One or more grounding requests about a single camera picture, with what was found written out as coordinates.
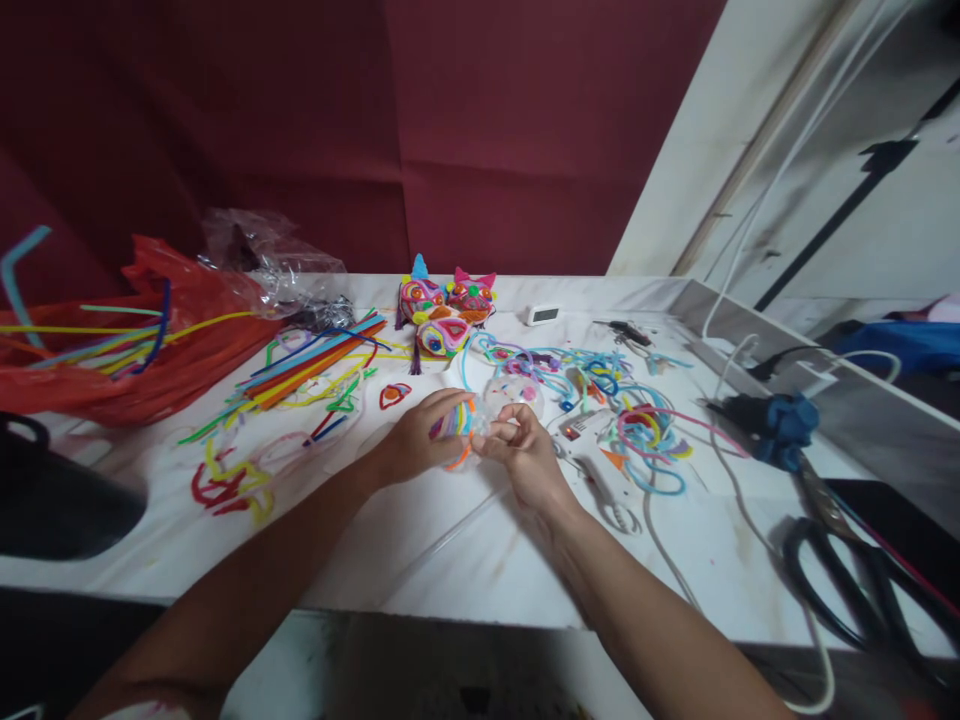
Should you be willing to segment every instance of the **table surface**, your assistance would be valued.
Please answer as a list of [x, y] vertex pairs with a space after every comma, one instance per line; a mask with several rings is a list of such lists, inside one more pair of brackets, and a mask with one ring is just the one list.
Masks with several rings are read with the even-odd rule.
[[[614, 312], [604, 317], [633, 319], [652, 333], [659, 352], [692, 363], [692, 369], [674, 368], [651, 376], [640, 358], [628, 354], [636, 367], [637, 381], [665, 394], [678, 411], [711, 421], [698, 400], [714, 394], [717, 376], [687, 349], [692, 336], [686, 328], [663, 313]], [[525, 347], [622, 350], [614, 344], [609, 328], [592, 322], [587, 314], [568, 312], [557, 322], [530, 328], [514, 314], [498, 313], [488, 330], [501, 341]], [[380, 334], [385, 340], [407, 345], [412, 336], [409, 326], [394, 331], [392, 324]], [[261, 352], [191, 407], [149, 428], [134, 433], [88, 429], [90, 434], [115, 443], [98, 469], [117, 482], [145, 487], [149, 500], [144, 518], [120, 543], [89, 560], [48, 563], [0, 558], [0, 583], [170, 602], [252, 536], [258, 528], [250, 512], [212, 516], [194, 502], [190, 482], [203, 462], [205, 444], [180, 446], [177, 441], [206, 424], [217, 408], [223, 407], [234, 384], [263, 367], [264, 362]], [[343, 360], [327, 375], [336, 377], [356, 362]], [[316, 427], [326, 415], [328, 401], [279, 407], [250, 416], [235, 436], [223, 433], [215, 439], [217, 447], [229, 441], [229, 446], [236, 448], [230, 458], [236, 458], [237, 463], [255, 454], [269, 457], [268, 464], [277, 467], [291, 463], [274, 476], [272, 520], [371, 447], [382, 428], [420, 397], [439, 387], [464, 384], [460, 358], [450, 367], [440, 362], [425, 363], [424, 375], [411, 376], [407, 361], [381, 352], [372, 367], [378, 368], [377, 372], [355, 395], [357, 411], [328, 443], [310, 451], [301, 448], [303, 433]], [[472, 354], [467, 356], [465, 368], [475, 390], [482, 390], [493, 374], [492, 367]], [[321, 378], [317, 389], [308, 393], [316, 393], [325, 382]], [[381, 410], [380, 390], [391, 382], [404, 382], [412, 392], [393, 408]], [[547, 423], [560, 411], [554, 393], [548, 391], [545, 399], [543, 422]], [[663, 547], [683, 572], [707, 618], [727, 637], [746, 643], [810, 646], [801, 607], [745, 521], [731, 478], [707, 442], [706, 431], [684, 421], [678, 421], [676, 427], [694, 447], [694, 453], [680, 464], [687, 492], [650, 499], [649, 520]], [[271, 449], [263, 454], [267, 444]], [[823, 438], [816, 438], [808, 455], [824, 477], [871, 477]], [[804, 512], [792, 478], [753, 459], [732, 454], [727, 458], [760, 531], [778, 544], [787, 520]], [[593, 488], [573, 467], [566, 463], [561, 466], [580, 502], [605, 522]], [[642, 531], [636, 535], [612, 532], [634, 557], [680, 592], [653, 540], [641, 497], [636, 491], [629, 505]], [[843, 617], [842, 603], [812, 553], [804, 560], [814, 585]], [[932, 621], [908, 597], [901, 594], [901, 600], [921, 651], [931, 656], [953, 656], [948, 641]], [[542, 628], [586, 628], [536, 533], [507, 490], [502, 470], [488, 462], [462, 472], [434, 470], [379, 493], [349, 527], [300, 606]], [[847, 648], [829, 632], [823, 635], [829, 647]]]

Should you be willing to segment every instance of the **forearm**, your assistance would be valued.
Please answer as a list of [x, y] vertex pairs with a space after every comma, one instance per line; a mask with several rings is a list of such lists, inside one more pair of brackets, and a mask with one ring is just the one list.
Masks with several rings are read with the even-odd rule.
[[737, 648], [582, 509], [546, 520], [559, 569], [610, 657], [658, 718], [789, 718]]
[[222, 702], [309, 588], [381, 471], [374, 458], [361, 459], [237, 548], [164, 613], [71, 718], [99, 717], [112, 698], [141, 686], [182, 690], [204, 706]]

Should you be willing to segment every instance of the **hand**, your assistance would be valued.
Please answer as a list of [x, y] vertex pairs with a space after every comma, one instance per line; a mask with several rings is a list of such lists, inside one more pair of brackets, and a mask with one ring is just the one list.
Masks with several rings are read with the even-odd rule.
[[580, 510], [560, 472], [553, 440], [529, 405], [504, 407], [487, 437], [474, 436], [473, 449], [481, 457], [503, 463], [521, 507], [529, 507], [544, 520]]
[[467, 448], [461, 436], [430, 439], [430, 428], [457, 405], [473, 397], [457, 388], [437, 390], [410, 408], [370, 451], [378, 464], [379, 487], [412, 480], [432, 467], [452, 463]]

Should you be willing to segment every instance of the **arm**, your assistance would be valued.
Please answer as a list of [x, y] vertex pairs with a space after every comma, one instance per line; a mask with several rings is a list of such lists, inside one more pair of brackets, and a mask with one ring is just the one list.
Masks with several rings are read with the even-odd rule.
[[604, 648], [654, 716], [793, 717], [729, 640], [580, 506], [529, 407], [505, 407], [474, 447], [506, 466], [521, 507], [544, 531]]
[[470, 397], [440, 390], [407, 412], [369, 454], [204, 575], [114, 665], [70, 715], [99, 720], [146, 700], [219, 717], [234, 681], [309, 588], [343, 531], [382, 487], [463, 452], [463, 438], [431, 441], [433, 424]]

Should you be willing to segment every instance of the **scissors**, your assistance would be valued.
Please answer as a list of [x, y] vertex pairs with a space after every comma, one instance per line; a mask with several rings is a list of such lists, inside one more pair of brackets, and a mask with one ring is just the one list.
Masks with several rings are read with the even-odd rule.
[[[938, 597], [907, 573], [884, 550], [862, 540], [847, 523], [826, 483], [800, 455], [800, 484], [813, 518], [798, 518], [783, 542], [786, 572], [797, 592], [820, 621], [840, 639], [858, 650], [888, 656], [906, 663], [921, 677], [947, 689], [946, 681], [917, 649], [894, 592], [898, 585], [940, 626], [954, 647], [960, 647], [960, 618]], [[864, 571], [861, 587], [830, 542], [841, 540]], [[800, 548], [808, 542], [840, 591], [856, 624], [851, 628], [827, 606], [813, 589], [800, 564]]]

